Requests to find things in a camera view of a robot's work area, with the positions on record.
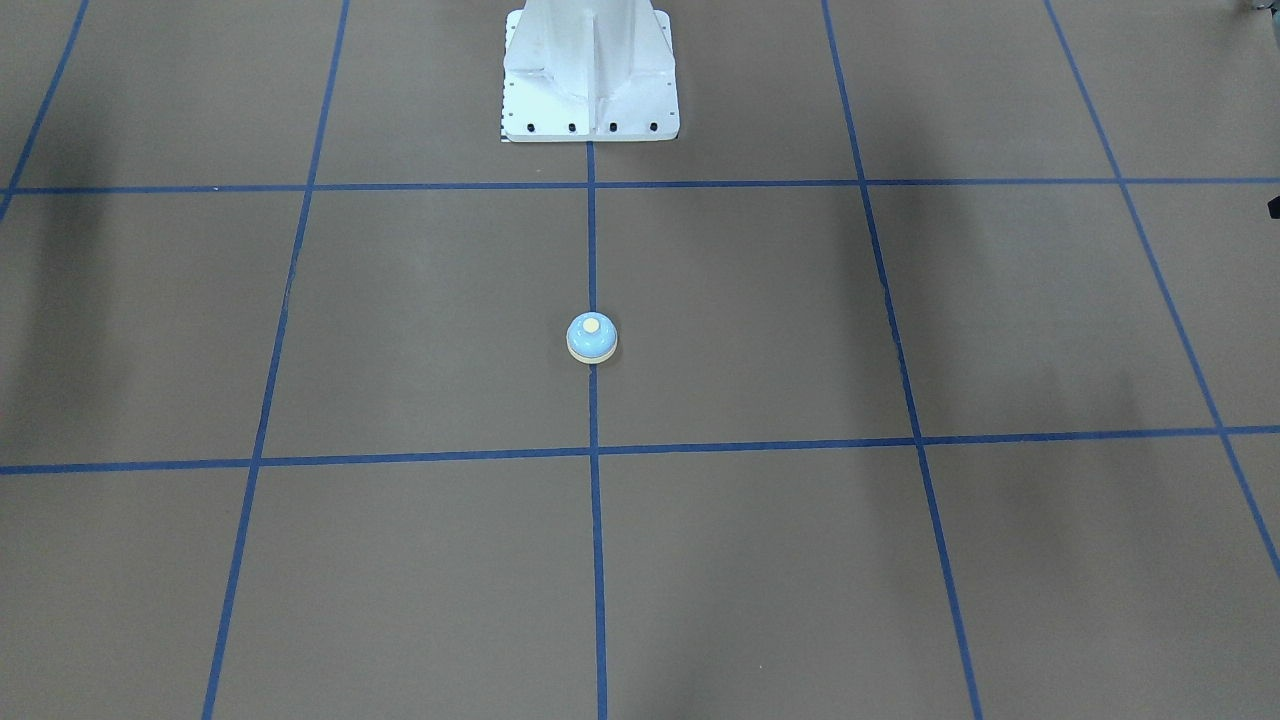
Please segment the light blue call bell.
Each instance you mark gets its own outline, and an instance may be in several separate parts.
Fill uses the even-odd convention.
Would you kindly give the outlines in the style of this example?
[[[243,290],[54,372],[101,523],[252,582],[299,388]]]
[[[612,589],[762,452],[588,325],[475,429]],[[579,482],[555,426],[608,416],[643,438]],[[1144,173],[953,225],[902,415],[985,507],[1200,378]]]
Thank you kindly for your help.
[[[582,313],[566,328],[570,356],[586,365],[609,360],[620,345],[616,324],[602,313]]]

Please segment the brown paper table mat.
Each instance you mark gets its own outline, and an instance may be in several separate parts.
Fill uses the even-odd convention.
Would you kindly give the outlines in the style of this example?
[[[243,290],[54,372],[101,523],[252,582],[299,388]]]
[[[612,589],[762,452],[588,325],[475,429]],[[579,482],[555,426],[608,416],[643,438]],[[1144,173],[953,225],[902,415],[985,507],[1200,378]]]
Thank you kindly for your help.
[[[3,4],[5,719],[1277,716],[1268,14],[660,8]]]

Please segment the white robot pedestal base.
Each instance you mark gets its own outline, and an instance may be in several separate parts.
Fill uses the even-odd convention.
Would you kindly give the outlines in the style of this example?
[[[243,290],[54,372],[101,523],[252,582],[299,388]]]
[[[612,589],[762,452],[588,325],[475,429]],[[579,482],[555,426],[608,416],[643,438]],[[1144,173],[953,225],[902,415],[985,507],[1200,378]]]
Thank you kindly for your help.
[[[678,137],[668,13],[649,1],[526,1],[507,14],[504,29],[502,141]]]

